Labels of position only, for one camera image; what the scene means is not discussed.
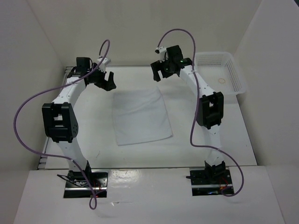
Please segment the white skirt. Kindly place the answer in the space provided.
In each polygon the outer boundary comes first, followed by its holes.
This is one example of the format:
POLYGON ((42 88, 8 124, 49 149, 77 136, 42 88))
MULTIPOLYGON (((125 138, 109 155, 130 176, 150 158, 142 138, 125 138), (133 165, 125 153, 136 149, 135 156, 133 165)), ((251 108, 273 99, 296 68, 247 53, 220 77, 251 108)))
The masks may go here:
POLYGON ((158 87, 115 93, 112 117, 118 146, 154 142, 173 136, 158 87))

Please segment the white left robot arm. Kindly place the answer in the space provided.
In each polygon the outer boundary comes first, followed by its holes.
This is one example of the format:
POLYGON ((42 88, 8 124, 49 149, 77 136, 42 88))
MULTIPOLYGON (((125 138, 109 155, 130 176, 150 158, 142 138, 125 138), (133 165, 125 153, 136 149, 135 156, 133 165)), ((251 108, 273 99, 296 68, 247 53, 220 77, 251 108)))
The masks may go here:
POLYGON ((92 63, 88 57, 77 57, 77 65, 67 75, 67 87, 64 87, 51 103, 42 106, 46 136, 57 143, 63 156, 70 158, 69 176, 76 178, 76 181, 84 187, 93 182, 93 175, 89 162, 79 147, 77 140, 79 126, 73 108, 89 84, 105 91, 116 89, 113 72, 109 73, 107 80, 105 79, 106 66, 111 60, 101 56, 97 61, 101 63, 100 66, 92 63))

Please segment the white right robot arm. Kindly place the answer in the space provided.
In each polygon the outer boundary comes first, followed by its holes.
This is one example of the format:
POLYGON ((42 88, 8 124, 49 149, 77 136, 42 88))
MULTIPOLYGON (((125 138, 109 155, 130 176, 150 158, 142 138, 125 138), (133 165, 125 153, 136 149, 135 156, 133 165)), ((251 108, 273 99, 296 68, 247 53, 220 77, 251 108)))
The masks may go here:
POLYGON ((155 52, 160 59, 150 66, 153 78, 161 80, 177 74, 191 88, 197 97, 195 120, 202 128, 204 143, 200 147, 211 149, 205 159, 205 179, 209 183, 216 183, 224 174, 226 165, 219 152, 221 148, 220 124, 224 114, 224 95, 213 90, 194 67, 190 58, 183 58, 178 45, 172 47, 157 47, 155 52))

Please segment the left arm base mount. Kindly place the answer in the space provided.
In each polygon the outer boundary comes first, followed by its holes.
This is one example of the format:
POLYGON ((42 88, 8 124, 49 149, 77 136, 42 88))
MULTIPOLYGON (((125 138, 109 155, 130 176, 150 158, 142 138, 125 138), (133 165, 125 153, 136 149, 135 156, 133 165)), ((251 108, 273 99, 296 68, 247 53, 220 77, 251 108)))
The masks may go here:
MULTIPOLYGON (((67 175, 57 174, 57 176, 65 181, 64 198, 90 198, 93 196, 88 183, 80 172, 75 175, 69 171, 67 175)), ((106 198, 108 171, 92 169, 89 177, 96 197, 106 198)))

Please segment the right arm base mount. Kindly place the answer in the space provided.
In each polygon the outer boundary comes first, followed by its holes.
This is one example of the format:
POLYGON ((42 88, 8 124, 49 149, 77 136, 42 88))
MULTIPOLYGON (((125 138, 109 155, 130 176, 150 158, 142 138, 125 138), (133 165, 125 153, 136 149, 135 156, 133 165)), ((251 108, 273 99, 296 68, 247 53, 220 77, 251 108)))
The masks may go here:
POLYGON ((232 195, 235 193, 228 169, 213 180, 208 179, 203 169, 194 169, 190 170, 186 179, 191 181, 192 196, 232 195))

